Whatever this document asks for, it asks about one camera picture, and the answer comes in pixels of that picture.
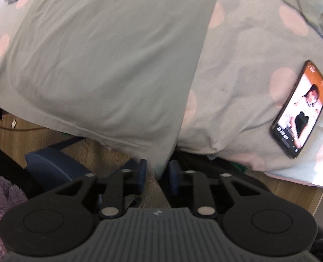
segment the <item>white logo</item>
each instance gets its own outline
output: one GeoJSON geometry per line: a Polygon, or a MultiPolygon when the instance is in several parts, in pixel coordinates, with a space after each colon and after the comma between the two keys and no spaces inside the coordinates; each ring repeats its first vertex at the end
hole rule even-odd
{"type": "Polygon", "coordinates": [[[156,216],[161,215],[163,212],[161,210],[154,211],[153,214],[156,216]]]}

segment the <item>wooden floor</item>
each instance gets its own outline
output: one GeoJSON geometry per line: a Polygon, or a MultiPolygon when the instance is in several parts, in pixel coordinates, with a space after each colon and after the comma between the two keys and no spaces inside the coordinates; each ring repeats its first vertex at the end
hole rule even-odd
{"type": "MultiPolygon", "coordinates": [[[[11,123],[14,119],[17,122],[16,129],[40,128],[27,132],[0,129],[0,149],[23,167],[26,166],[24,154],[70,137],[63,133],[45,129],[22,119],[15,118],[10,114],[4,116],[4,119],[0,121],[0,126],[11,128],[11,123]]],[[[128,155],[109,151],[101,146],[100,143],[90,139],[76,143],[63,151],[99,176],[109,175],[130,158],[128,155]]],[[[323,189],[321,188],[269,178],[261,172],[251,171],[249,174],[266,184],[274,194],[304,207],[312,214],[316,211],[323,196],[323,189]]],[[[148,174],[142,206],[148,208],[169,207],[151,171],[148,174]]]]}

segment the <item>gray ribbed panel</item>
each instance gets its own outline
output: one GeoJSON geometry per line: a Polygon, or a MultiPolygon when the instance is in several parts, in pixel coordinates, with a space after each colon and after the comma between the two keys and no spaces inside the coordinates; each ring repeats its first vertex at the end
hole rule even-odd
{"type": "Polygon", "coordinates": [[[315,262],[308,252],[262,257],[233,244],[213,220],[189,209],[129,209],[119,219],[102,221],[77,249],[55,257],[31,258],[10,253],[3,262],[315,262]]]}

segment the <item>smartphone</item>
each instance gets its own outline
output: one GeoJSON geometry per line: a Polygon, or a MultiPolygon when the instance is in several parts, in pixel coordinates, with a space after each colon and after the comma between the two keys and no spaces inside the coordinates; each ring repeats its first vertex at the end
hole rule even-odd
{"type": "Polygon", "coordinates": [[[293,91],[270,127],[285,153],[296,158],[310,136],[323,108],[323,76],[306,61],[293,91]]]}

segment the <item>dark hair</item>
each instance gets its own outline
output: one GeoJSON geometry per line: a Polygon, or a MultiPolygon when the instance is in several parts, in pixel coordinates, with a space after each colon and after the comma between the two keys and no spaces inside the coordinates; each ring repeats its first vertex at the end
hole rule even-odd
{"type": "Polygon", "coordinates": [[[314,91],[314,92],[316,92],[316,94],[317,94],[317,100],[319,99],[319,90],[318,90],[318,87],[315,85],[315,84],[313,84],[313,85],[311,85],[311,88],[310,88],[310,90],[304,95],[304,97],[307,97],[308,96],[308,94],[310,93],[310,92],[312,92],[312,91],[314,91]]]}

